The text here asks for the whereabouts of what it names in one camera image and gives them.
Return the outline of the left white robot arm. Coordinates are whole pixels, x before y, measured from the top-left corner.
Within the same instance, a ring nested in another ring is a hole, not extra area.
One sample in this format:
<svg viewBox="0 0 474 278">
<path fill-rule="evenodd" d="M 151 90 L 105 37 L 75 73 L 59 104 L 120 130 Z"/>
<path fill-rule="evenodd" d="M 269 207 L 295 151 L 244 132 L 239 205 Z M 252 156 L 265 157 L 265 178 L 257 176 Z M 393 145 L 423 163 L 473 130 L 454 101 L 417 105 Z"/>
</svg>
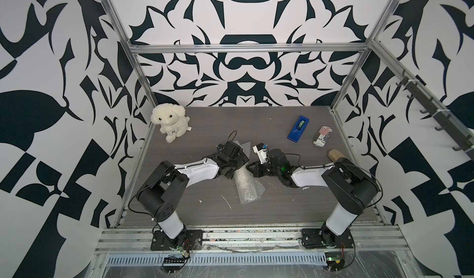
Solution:
<svg viewBox="0 0 474 278">
<path fill-rule="evenodd" d="M 224 176 L 233 179 L 249 158 L 239 144 L 227 141 L 217 151 L 190 164 L 161 162 L 139 188 L 134 200 L 144 208 L 175 247 L 185 241 L 186 227 L 177 213 L 186 190 L 194 184 Z"/>
</svg>

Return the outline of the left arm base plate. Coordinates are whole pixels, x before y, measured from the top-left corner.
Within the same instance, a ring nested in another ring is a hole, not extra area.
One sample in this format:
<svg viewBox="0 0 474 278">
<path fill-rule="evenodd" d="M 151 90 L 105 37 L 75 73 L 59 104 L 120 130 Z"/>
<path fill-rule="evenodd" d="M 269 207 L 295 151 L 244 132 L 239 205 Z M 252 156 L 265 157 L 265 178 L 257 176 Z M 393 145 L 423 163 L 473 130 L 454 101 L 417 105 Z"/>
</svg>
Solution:
<svg viewBox="0 0 474 278">
<path fill-rule="evenodd" d="M 155 231 L 151 242 L 151 251 L 165 251 L 183 247 L 184 250 L 194 250 L 202 246 L 202 230 L 184 229 L 175 238 L 168 237 L 163 231 Z"/>
</svg>

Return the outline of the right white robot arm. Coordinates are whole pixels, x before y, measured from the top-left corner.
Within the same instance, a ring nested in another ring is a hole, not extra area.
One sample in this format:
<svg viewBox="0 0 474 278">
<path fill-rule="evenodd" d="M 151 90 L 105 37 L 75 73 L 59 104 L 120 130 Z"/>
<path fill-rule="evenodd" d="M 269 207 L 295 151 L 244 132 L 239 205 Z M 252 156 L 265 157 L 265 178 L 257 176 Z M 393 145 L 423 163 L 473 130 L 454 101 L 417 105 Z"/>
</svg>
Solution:
<svg viewBox="0 0 474 278">
<path fill-rule="evenodd" d="M 327 187 L 338 204 L 325 221 L 321 235 L 340 237 L 350 225 L 370 206 L 370 202 L 381 192 L 377 180 L 348 158 L 342 157 L 329 165 L 296 166 L 280 149 L 269 150 L 262 143 L 253 147 L 258 162 L 247 166 L 254 177 L 276 177 L 290 188 Z"/>
</svg>

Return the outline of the clear bubble wrap sheet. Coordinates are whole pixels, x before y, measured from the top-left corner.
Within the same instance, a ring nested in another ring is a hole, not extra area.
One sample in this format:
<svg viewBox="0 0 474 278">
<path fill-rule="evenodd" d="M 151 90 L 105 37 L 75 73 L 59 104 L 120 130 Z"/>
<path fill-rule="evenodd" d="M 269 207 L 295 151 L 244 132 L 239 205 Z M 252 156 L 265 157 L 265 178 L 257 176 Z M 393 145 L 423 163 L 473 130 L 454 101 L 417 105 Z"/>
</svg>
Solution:
<svg viewBox="0 0 474 278">
<path fill-rule="evenodd" d="M 260 200 L 265 192 L 265 187 L 258 178 L 253 177 L 253 173 L 246 169 L 248 163 L 235 171 L 233 180 L 237 187 L 238 198 L 241 204 L 245 205 Z"/>
</svg>

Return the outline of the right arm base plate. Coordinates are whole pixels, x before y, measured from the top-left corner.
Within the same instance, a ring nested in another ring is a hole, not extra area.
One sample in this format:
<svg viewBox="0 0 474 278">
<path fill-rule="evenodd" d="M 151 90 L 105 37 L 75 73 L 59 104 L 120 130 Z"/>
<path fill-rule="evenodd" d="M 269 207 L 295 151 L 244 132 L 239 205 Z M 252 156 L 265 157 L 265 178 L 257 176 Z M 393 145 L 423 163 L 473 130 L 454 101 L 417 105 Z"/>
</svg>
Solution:
<svg viewBox="0 0 474 278">
<path fill-rule="evenodd" d="M 354 247 L 354 238 L 349 229 L 346 229 L 341 235 L 336 235 L 326 227 L 321 229 L 302 229 L 301 233 L 302 246 L 307 249 Z"/>
</svg>

